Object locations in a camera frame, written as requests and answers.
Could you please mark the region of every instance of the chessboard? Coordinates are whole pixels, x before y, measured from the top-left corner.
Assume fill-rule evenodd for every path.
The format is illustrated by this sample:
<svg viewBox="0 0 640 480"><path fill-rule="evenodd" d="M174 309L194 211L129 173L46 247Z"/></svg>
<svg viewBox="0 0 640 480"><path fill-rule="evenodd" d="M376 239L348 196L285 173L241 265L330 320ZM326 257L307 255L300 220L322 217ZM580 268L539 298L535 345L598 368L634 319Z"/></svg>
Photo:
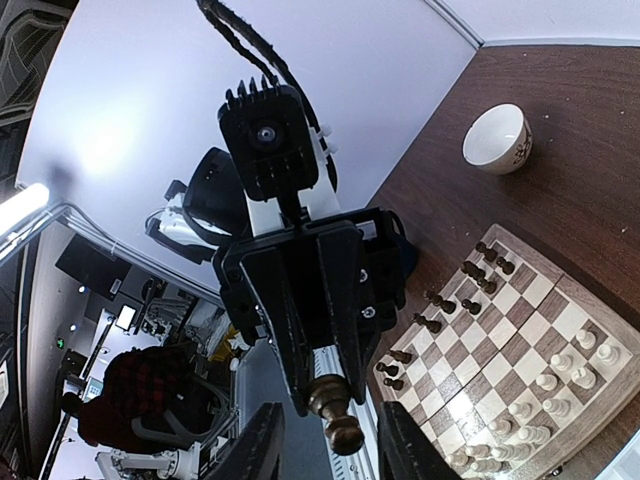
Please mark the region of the chessboard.
<svg viewBox="0 0 640 480"><path fill-rule="evenodd" d="M486 272L496 291L485 293L458 270L440 295L456 303L453 313L429 305L422 315L442 323L437 334L413 324L392 350L411 354L407 364L385 355L381 361L399 367L395 390L383 384L387 374L374 375L383 398L404 405L443 457L471 445L495 447L520 443L521 427L547 427L548 441L534 444L523 461L503 461L498 473L478 474L474 459L452 467L462 478L534 480L562 465L590 442L640 391L640 333L573 278L510 232L493 225L482 241L511 262L505 274L495 263L473 251L467 260ZM477 315L461 307L470 299L481 305ZM595 337L583 348L580 330ZM618 359L604 362L601 345L614 347ZM551 366L554 354L572 359L569 371ZM595 374L595 385L582 388L571 373L584 367ZM541 374L551 374L557 386L538 386ZM561 417L542 407L546 399L570 403ZM527 417L509 413L512 404L529 404ZM498 434L492 422L508 420L512 428Z"/></svg>

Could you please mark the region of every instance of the wooden chessboard frame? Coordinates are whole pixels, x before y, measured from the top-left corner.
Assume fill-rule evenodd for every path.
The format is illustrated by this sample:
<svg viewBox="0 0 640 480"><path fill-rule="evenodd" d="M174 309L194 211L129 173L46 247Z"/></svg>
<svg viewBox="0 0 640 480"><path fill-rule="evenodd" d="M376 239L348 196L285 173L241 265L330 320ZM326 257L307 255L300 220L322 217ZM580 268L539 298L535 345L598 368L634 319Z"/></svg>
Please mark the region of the wooden chessboard frame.
<svg viewBox="0 0 640 480"><path fill-rule="evenodd" d="M563 428L521 467L495 474L495 478L500 480L535 480L542 478L577 454L640 392L640 332L566 272L500 225L492 225L482 241L487 245L497 241L509 250L517 252L518 256L535 267L554 284L556 289L606 328L632 354L620 373L608 382L607 388L598 393L585 407L579 417L580 422L572 422ZM473 251L467 260L478 263L482 257L482 254ZM456 271L440 294L444 298L449 298L466 279L467 276L464 273L460 270ZM427 318L433 318L437 311L437 307L430 305L423 314ZM422 328L424 327L412 324L393 348L398 350L406 348ZM384 386L380 386L380 389L386 401L396 401L391 389Z"/></svg>

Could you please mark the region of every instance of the wooden table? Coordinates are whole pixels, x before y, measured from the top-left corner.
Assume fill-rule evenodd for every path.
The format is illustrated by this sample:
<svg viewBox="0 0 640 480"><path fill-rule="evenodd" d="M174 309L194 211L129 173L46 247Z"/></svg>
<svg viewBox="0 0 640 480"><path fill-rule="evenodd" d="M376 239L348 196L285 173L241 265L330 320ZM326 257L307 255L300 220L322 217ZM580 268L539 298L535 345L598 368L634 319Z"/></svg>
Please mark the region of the wooden table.
<svg viewBox="0 0 640 480"><path fill-rule="evenodd" d="M374 360L424 309L422 292L442 288L493 223L640 327L639 91L634 48L497 47L476 55L371 202L396 211L421 250L407 306ZM493 177L466 165L461 146L473 120L504 102L523 108L534 149L520 171ZM562 478L595 478L638 428L640 398Z"/></svg>

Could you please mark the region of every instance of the chess piece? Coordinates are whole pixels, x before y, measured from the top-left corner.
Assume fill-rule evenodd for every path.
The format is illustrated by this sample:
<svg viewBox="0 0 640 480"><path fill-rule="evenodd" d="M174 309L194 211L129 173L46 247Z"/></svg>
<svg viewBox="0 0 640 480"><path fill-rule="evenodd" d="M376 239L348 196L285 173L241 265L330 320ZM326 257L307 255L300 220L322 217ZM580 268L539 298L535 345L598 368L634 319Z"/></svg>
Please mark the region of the chess piece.
<svg viewBox="0 0 640 480"><path fill-rule="evenodd" d="M498 445L491 449L491 456L501 462L515 460L522 462L533 453L534 447L530 443L520 443L518 445Z"/></svg>
<svg viewBox="0 0 640 480"><path fill-rule="evenodd" d="M476 460L471 464L471 470L475 473L499 472L501 469L502 463L493 458Z"/></svg>
<svg viewBox="0 0 640 480"><path fill-rule="evenodd" d="M480 313L480 310L482 310L482 305L478 302L472 302L469 299L464 299L462 301L462 308L468 310L471 315L477 315Z"/></svg>
<svg viewBox="0 0 640 480"><path fill-rule="evenodd" d="M469 457L487 458L491 454L491 449L488 445L467 445L464 453Z"/></svg>
<svg viewBox="0 0 640 480"><path fill-rule="evenodd" d="M386 373L390 377L395 377L400 372L400 368L398 368L397 365L386 365L382 362L378 362L376 364L376 370L382 373Z"/></svg>
<svg viewBox="0 0 640 480"><path fill-rule="evenodd" d="M620 358L620 350L618 350L616 347L612 347L611 345L603 343L598 347L596 355L598 355L598 358L605 365L613 365Z"/></svg>
<svg viewBox="0 0 640 480"><path fill-rule="evenodd" d="M500 267L505 275L511 275L516 269L516 266L504 257L498 257L496 265Z"/></svg>
<svg viewBox="0 0 640 480"><path fill-rule="evenodd" d="M422 327L426 327L431 333L440 333L442 324L435 320L427 320L427 317L419 313L413 314L413 321Z"/></svg>
<svg viewBox="0 0 640 480"><path fill-rule="evenodd" d="M456 311L456 304L450 300L445 300L442 295L438 295L436 292L428 290L425 293L425 297L436 307L440 307L444 313L452 314Z"/></svg>
<svg viewBox="0 0 640 480"><path fill-rule="evenodd" d="M399 392L404 387L404 382L402 380L394 380L393 378L385 378L382 383L387 387L393 388L396 392Z"/></svg>
<svg viewBox="0 0 640 480"><path fill-rule="evenodd" d="M493 295L498 289L498 285L496 284L496 282L490 282L486 278L480 278L476 281L476 283L480 288L482 288L485 293L488 293L489 295Z"/></svg>
<svg viewBox="0 0 640 480"><path fill-rule="evenodd" d="M559 398L548 398L542 402L542 409L549 415L566 417L571 411L571 402Z"/></svg>
<svg viewBox="0 0 640 480"><path fill-rule="evenodd" d="M484 242L476 243L476 252L481 253L484 256L484 259L489 263L495 262L498 257L497 250L487 247Z"/></svg>
<svg viewBox="0 0 640 480"><path fill-rule="evenodd" d="M331 450L338 455L353 455L364 444L364 434L356 417L347 413L351 394L349 384L340 375L322 375L309 382L307 407L327 421L324 434Z"/></svg>
<svg viewBox="0 0 640 480"><path fill-rule="evenodd" d="M411 363L411 359L413 358L413 355L410 353L401 352L400 350L389 350L389 355L391 355L391 358L396 362L404 363L405 365Z"/></svg>
<svg viewBox="0 0 640 480"><path fill-rule="evenodd" d="M518 430L518 439L523 443L542 445L551 438L551 430L547 427L525 426Z"/></svg>
<svg viewBox="0 0 640 480"><path fill-rule="evenodd" d="M469 462L469 457L464 452L458 451L447 455L445 461L452 467L463 467Z"/></svg>
<svg viewBox="0 0 640 480"><path fill-rule="evenodd" d="M498 435L506 435L511 431L511 422L509 420L494 420L489 424L489 430Z"/></svg>
<svg viewBox="0 0 640 480"><path fill-rule="evenodd" d="M553 355L551 365L559 372L568 372L573 366L573 358L571 355Z"/></svg>
<svg viewBox="0 0 640 480"><path fill-rule="evenodd" d="M531 415L532 411L533 407L530 403L527 402L512 403L511 405L509 405L509 413L514 417L527 418L529 415Z"/></svg>
<svg viewBox="0 0 640 480"><path fill-rule="evenodd" d="M484 278L485 272L480 267L478 267L475 263L466 260L462 263L462 267L460 267L463 273L466 273L474 280L478 280L480 278Z"/></svg>
<svg viewBox="0 0 640 480"><path fill-rule="evenodd" d="M547 392L552 391L558 386L558 379L555 375L541 374L536 378L536 385Z"/></svg>
<svg viewBox="0 0 640 480"><path fill-rule="evenodd" d="M571 380L579 387L589 390L596 384L596 375L591 370L581 367L574 370L571 374Z"/></svg>
<svg viewBox="0 0 640 480"><path fill-rule="evenodd" d="M596 345L596 336L587 330L578 330L576 340L585 350L591 350Z"/></svg>

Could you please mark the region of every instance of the ceramic bowl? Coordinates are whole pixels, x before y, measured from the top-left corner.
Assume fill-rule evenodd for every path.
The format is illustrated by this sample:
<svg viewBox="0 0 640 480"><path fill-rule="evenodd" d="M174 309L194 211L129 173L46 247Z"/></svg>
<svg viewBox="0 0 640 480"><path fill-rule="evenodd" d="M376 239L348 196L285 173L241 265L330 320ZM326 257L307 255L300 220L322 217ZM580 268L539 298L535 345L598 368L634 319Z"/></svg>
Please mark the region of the ceramic bowl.
<svg viewBox="0 0 640 480"><path fill-rule="evenodd" d="M483 113L462 144L465 160L485 172L505 175L522 167L533 146L529 122L516 105L505 103Z"/></svg>

